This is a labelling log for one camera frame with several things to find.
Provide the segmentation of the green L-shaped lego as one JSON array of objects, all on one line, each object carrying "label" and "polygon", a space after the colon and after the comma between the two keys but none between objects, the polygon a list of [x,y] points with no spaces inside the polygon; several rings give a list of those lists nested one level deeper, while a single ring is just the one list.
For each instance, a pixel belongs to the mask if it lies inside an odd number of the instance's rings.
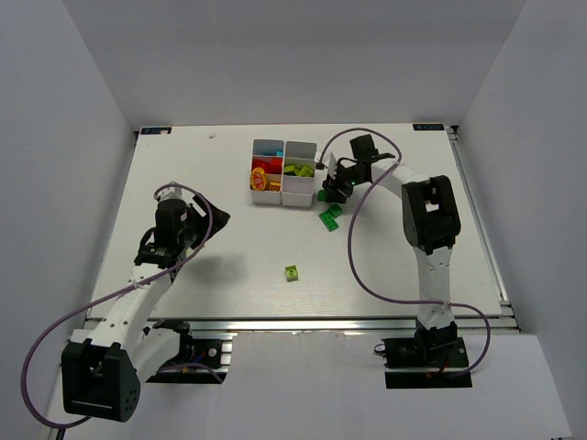
[{"label": "green L-shaped lego", "polygon": [[342,214],[343,209],[338,204],[332,204],[328,211],[334,218],[337,218]]}]

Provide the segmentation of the yellow flower lego brick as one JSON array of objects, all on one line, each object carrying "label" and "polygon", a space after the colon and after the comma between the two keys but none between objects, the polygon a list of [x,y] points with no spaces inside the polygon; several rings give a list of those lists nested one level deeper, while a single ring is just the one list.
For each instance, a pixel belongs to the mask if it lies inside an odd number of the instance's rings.
[{"label": "yellow flower lego brick", "polygon": [[249,176],[250,189],[255,192],[263,192],[267,186],[267,174],[261,167],[254,168]]}]

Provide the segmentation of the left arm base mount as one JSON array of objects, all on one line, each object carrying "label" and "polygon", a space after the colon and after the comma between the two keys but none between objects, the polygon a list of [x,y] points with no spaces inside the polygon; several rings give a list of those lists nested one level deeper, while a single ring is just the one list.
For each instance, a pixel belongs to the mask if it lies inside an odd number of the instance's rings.
[{"label": "left arm base mount", "polygon": [[231,342],[195,333],[183,321],[144,326],[132,363],[143,383],[220,384],[228,372]]}]

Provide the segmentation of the red lego brick spare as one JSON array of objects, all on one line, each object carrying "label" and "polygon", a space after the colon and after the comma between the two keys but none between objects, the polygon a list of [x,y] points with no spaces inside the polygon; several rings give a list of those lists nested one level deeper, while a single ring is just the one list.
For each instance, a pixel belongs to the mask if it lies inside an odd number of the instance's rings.
[{"label": "red lego brick spare", "polygon": [[269,174],[282,173],[282,158],[272,158],[269,162]]}]

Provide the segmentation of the red lego brick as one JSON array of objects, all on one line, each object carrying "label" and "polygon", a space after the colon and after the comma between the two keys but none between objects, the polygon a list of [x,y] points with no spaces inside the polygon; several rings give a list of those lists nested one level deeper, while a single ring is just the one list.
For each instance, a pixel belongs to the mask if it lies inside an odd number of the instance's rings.
[{"label": "red lego brick", "polygon": [[265,173],[271,173],[272,158],[253,157],[251,161],[251,169],[262,169]]}]

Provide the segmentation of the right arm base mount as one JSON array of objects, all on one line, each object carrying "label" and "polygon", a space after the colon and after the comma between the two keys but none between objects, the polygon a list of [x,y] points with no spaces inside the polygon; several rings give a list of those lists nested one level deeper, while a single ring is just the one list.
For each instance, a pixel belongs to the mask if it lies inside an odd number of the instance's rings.
[{"label": "right arm base mount", "polygon": [[373,352],[383,359],[388,390],[469,389],[472,387],[464,340],[450,330],[448,338],[419,329],[410,337],[390,337]]}]

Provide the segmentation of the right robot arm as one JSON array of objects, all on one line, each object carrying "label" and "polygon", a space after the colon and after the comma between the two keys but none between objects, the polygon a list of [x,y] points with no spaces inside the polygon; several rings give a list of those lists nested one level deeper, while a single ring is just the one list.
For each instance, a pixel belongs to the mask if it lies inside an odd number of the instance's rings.
[{"label": "right robot arm", "polygon": [[458,207],[450,179],[444,175],[428,177],[403,164],[403,153],[388,137],[365,128],[353,138],[350,165],[327,150],[336,134],[325,145],[316,168],[326,169],[322,183],[328,203],[343,204],[355,187],[368,184],[350,220],[347,245],[366,198],[378,186],[396,195],[402,203],[402,225],[407,243],[415,252],[419,297],[388,303],[417,307],[416,336],[433,348],[452,345],[457,339],[450,303],[449,263],[456,237],[461,230]]}]

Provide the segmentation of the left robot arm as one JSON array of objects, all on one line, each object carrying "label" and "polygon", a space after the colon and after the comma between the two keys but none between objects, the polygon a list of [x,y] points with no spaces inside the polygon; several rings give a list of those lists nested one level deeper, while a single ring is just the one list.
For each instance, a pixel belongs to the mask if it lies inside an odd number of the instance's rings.
[{"label": "left robot arm", "polygon": [[183,264],[230,215],[199,196],[187,203],[168,192],[157,202],[155,225],[134,258],[130,291],[116,298],[84,341],[69,343],[61,353],[63,409],[69,414],[125,422],[138,406],[143,383],[160,371],[182,371],[194,360],[185,323],[147,322]]}]

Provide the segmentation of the teal rounded lego brick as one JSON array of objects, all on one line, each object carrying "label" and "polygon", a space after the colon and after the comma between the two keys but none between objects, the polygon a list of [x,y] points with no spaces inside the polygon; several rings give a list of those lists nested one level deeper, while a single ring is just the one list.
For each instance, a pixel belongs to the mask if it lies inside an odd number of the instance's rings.
[{"label": "teal rounded lego brick", "polygon": [[253,154],[255,156],[274,157],[281,150],[281,142],[274,139],[255,139],[253,142]]}]

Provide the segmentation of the lime lego brick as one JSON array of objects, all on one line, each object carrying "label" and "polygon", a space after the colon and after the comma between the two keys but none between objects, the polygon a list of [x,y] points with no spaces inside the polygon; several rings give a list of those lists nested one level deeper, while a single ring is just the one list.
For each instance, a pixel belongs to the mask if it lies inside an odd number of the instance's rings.
[{"label": "lime lego brick", "polygon": [[299,272],[295,265],[286,266],[284,268],[285,279],[288,282],[298,281],[299,280]]}]

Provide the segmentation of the olive green lego brick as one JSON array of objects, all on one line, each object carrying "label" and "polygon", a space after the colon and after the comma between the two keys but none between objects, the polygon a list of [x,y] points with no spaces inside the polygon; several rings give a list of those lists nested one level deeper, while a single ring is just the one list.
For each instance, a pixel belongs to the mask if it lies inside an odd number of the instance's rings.
[{"label": "olive green lego brick", "polygon": [[294,165],[287,165],[283,168],[283,174],[287,176],[297,176],[299,170]]}]

